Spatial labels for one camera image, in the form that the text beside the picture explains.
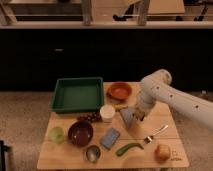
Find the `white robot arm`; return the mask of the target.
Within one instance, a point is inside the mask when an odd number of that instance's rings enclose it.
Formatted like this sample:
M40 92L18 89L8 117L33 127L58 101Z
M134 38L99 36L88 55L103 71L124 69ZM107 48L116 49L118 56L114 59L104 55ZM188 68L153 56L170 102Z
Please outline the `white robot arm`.
M143 77L136 96L135 117L143 120L160 101L213 131L213 102L172 88L171 82L172 76L165 69Z

